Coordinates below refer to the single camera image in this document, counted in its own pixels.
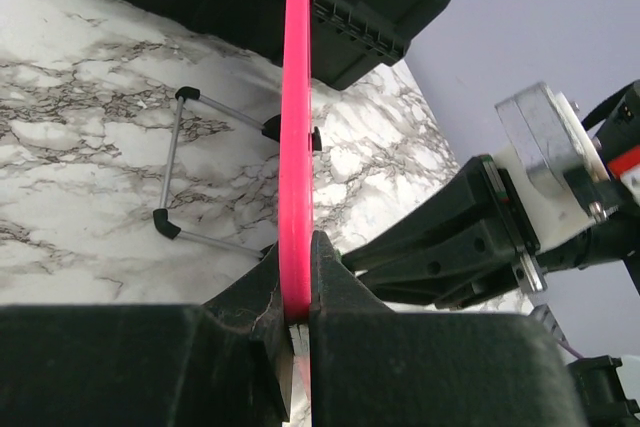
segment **white marble surface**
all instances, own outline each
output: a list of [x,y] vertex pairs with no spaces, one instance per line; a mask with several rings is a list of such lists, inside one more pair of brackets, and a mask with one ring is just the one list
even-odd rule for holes
[[[154,229],[178,87],[264,121],[280,69],[115,0],[0,0],[0,302],[203,302],[254,260]],[[404,63],[316,83],[316,226],[348,251],[457,168]],[[276,238],[278,146],[185,112],[171,219],[252,248]],[[510,294],[482,310],[526,311]],[[294,417],[308,406],[300,395]]]

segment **cable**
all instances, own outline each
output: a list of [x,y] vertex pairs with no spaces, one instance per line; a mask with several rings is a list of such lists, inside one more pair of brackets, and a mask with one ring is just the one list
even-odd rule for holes
[[558,345],[562,347],[564,350],[566,350],[567,352],[569,352],[571,355],[573,355],[576,359],[584,359],[584,355],[582,355],[576,349],[571,347],[569,345],[569,342],[567,342],[566,340],[560,340],[560,339],[557,339],[557,340],[558,340]]
[[600,122],[602,122],[603,120],[606,120],[607,117],[611,115],[611,112],[613,112],[616,106],[620,103],[620,101],[624,97],[624,94],[627,92],[627,90],[631,88],[632,85],[633,83],[624,86],[618,92],[616,92],[613,95],[610,95],[605,100],[600,102],[600,104],[596,106],[595,109],[589,112],[589,115],[587,115],[582,121],[582,126],[584,127],[584,130],[593,129]]

